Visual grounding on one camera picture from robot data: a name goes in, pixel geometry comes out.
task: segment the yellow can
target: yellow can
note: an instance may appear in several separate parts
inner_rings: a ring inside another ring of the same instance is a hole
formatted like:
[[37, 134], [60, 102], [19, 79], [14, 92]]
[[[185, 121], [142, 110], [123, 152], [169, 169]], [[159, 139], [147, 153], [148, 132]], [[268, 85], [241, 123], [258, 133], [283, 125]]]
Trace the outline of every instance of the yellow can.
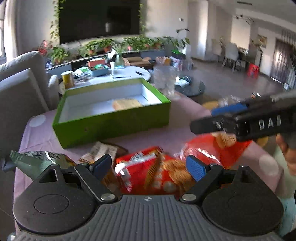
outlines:
[[74, 86], [74, 77], [72, 73], [73, 71], [70, 70], [61, 74], [66, 89], [72, 88]]

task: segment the gray sofa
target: gray sofa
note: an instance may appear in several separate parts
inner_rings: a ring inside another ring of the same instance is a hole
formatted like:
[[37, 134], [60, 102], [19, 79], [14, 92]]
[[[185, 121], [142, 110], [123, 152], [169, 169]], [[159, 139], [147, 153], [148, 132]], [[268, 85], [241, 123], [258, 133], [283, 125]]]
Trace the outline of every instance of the gray sofa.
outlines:
[[19, 150], [32, 116], [57, 108], [58, 78], [45, 72], [44, 58], [29, 52], [0, 66], [0, 158]]

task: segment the television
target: television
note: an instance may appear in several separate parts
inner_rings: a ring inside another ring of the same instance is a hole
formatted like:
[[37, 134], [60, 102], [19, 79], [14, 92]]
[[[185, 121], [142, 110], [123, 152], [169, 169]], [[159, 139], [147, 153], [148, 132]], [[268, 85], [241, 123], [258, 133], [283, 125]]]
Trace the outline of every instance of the television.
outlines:
[[139, 34], [140, 0], [66, 0], [60, 4], [60, 43]]

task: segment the chair leg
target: chair leg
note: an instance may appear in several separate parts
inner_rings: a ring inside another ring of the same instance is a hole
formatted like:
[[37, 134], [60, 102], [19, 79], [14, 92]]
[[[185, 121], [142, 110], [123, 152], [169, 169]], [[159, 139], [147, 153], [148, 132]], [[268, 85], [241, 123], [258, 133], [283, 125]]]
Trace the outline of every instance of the chair leg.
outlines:
[[223, 64], [222, 64], [222, 68], [224, 67], [226, 61], [227, 61], [227, 58], [224, 59]]
[[234, 73], [234, 69], [235, 69], [236, 64], [237, 64], [236, 61], [234, 61], [234, 63], [232, 64], [232, 65], [233, 65], [233, 66], [232, 66], [232, 73]]

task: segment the metal bolt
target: metal bolt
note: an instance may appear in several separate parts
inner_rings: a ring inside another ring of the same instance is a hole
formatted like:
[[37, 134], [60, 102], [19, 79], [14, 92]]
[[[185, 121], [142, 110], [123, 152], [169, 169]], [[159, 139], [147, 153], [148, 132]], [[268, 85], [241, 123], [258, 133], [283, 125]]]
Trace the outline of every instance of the metal bolt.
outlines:
[[101, 199], [103, 201], [113, 201], [115, 198], [115, 195], [112, 193], [105, 193], [101, 196]]
[[220, 124], [219, 122], [216, 122], [216, 127], [217, 127], [218, 129], [222, 129], [222, 126], [221, 126], [221, 124]]
[[182, 199], [184, 201], [194, 201], [196, 199], [196, 196], [194, 194], [187, 193], [182, 196]]

